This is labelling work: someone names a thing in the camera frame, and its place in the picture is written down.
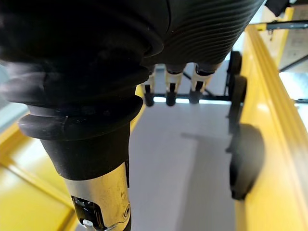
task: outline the yellow frame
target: yellow frame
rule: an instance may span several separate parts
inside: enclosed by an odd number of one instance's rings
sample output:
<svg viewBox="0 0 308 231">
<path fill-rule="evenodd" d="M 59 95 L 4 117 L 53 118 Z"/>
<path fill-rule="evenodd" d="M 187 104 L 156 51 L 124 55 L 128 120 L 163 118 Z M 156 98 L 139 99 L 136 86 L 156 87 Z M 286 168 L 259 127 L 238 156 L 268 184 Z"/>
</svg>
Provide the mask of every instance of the yellow frame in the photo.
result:
<svg viewBox="0 0 308 231">
<path fill-rule="evenodd" d="M 244 202 L 236 202 L 237 231 L 308 230 L 308 134 L 254 26 L 245 33 L 241 75 L 247 94 L 241 123 L 258 128 L 265 163 Z"/>
<path fill-rule="evenodd" d="M 275 15 L 267 8 L 264 8 L 263 14 L 266 15 L 266 21 L 291 21 L 294 14 L 294 8 L 286 8 L 283 18 L 275 17 Z M 256 28 L 257 30 L 261 31 L 261 37 L 263 38 L 263 41 L 265 42 L 268 50 L 270 51 L 276 66 L 279 67 L 284 52 L 284 47 L 288 38 L 289 30 L 274 30 L 273 33 L 269 35 L 269 32 L 266 30 L 266 24 L 258 24 L 256 25 Z"/>
</svg>

